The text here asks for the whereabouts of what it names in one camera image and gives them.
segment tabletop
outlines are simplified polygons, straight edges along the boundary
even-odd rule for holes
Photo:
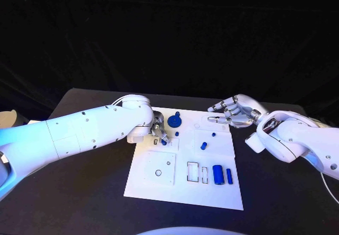
[[[127,93],[72,89],[50,118],[109,104]],[[151,106],[206,111],[221,99],[144,94]],[[270,111],[306,114],[297,105]],[[255,126],[231,127],[244,211],[124,197],[135,144],[125,139],[50,163],[0,202],[0,234],[124,234],[197,226],[244,234],[337,234],[339,205],[303,158],[290,164],[244,140]],[[339,182],[326,176],[339,197]]]

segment white cable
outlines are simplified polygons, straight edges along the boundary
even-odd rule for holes
[[[339,201],[337,201],[337,199],[334,198],[334,196],[333,196],[333,194],[332,194],[332,192],[330,192],[330,189],[329,189],[329,186],[327,186],[327,184],[326,184],[324,178],[323,178],[323,184],[324,184],[324,187],[326,187],[326,189],[327,189],[327,191],[329,191],[329,193],[330,193],[330,195],[332,195],[334,201],[336,201],[337,204],[339,204]]]
[[[111,104],[111,105],[118,104],[118,103],[120,103],[120,101],[122,100],[122,98],[124,98],[124,97],[128,97],[130,95],[134,95],[134,94],[127,94],[127,95],[124,95],[122,97],[120,97],[120,98],[112,102],[112,104]]]

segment white cardboard piece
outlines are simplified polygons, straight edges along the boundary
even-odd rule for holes
[[[244,210],[228,125],[208,122],[206,118],[212,115],[208,112],[157,107],[153,110],[164,115],[164,129],[171,144],[163,146],[157,141],[154,145],[154,139],[158,138],[145,136],[135,145],[124,196]],[[180,112],[182,125],[171,128],[167,118],[176,111]],[[202,142],[208,144],[205,150],[200,149]],[[199,182],[187,181],[187,162],[199,163]],[[222,165],[223,185],[213,183],[213,165]],[[208,184],[202,183],[202,167],[208,168]],[[232,185],[228,184],[226,168],[232,172]]]

